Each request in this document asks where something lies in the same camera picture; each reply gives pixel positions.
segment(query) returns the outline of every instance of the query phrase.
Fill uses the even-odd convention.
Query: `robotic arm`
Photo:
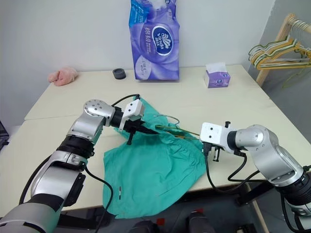
[[[200,139],[206,155],[215,147],[214,161],[218,161],[219,149],[239,154],[250,152],[254,164],[263,176],[286,199],[299,218],[298,228],[311,226],[311,179],[303,167],[278,144],[277,136],[261,125],[235,130],[226,126],[203,123]]]
[[[129,103],[124,112],[101,100],[85,103],[84,111],[68,131],[65,140],[35,176],[31,199],[11,210],[0,220],[0,233],[51,233],[57,226],[63,207],[71,206],[80,195],[87,160],[94,155],[94,145],[103,126],[113,126],[130,133],[131,144],[136,131],[155,134],[142,126],[144,106],[139,99]],[[236,155],[248,150],[255,166],[287,200],[300,220],[299,229],[311,226],[311,179],[301,165],[278,144],[277,136],[261,125],[235,130],[203,123],[200,139],[205,156],[215,148]]]
[[[87,160],[103,126],[130,133],[156,132],[142,126],[144,106],[139,99],[130,102],[124,113],[101,100],[90,100],[69,129],[65,140],[50,156],[33,181],[31,199],[11,210],[0,220],[0,233],[51,233],[57,226],[63,207],[73,205],[83,188]]]

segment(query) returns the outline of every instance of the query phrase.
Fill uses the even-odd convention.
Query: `small tissue box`
[[[227,87],[230,75],[227,72],[224,62],[210,63],[206,65],[206,75],[204,77],[208,88]]]

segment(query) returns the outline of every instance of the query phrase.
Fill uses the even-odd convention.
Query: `white wall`
[[[21,124],[48,73],[132,68],[130,0],[0,0],[1,104],[7,126]],[[274,0],[177,0],[180,66],[243,64],[259,42]]]

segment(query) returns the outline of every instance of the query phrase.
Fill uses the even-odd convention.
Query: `green fabric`
[[[145,127],[157,131],[151,135],[137,132],[132,145],[122,144],[104,154],[105,180],[114,190],[108,212],[116,218],[134,218],[158,214],[176,202],[205,172],[199,140],[174,137],[156,129],[156,125],[174,126],[146,101]],[[192,137],[173,130],[176,134]],[[110,191],[104,186],[104,206]]]

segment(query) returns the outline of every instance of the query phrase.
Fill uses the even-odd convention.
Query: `pink towel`
[[[78,72],[71,67],[64,67],[57,72],[49,75],[49,82],[54,82],[55,86],[63,86],[73,82],[75,77],[78,76]]]

